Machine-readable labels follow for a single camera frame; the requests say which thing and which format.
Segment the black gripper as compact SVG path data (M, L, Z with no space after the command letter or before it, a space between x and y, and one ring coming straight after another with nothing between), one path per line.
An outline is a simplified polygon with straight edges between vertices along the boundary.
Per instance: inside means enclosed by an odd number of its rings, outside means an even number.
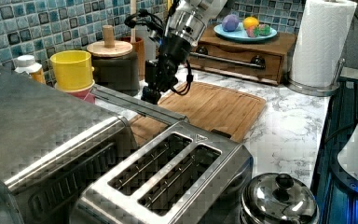
M142 90L141 99L156 105L161 94L173 91L178 95L186 95L191 87L193 75L187 57L191 51L190 44L178 35L164 36L158 48L156 60L145 62L145 82L147 85ZM186 85L177 90L174 86L178 83L175 76L180 64L186 63Z

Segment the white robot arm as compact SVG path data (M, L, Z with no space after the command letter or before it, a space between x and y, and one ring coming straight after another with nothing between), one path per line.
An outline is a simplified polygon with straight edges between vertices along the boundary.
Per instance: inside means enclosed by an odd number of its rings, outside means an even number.
M162 31L158 32L158 57L145 63L145 82L141 99L156 105L161 94L173 91L186 95L193 75L188 61L190 51L198 45L208 22L225 17L233 0L174 0ZM186 64L186 86L177 90L176 73Z

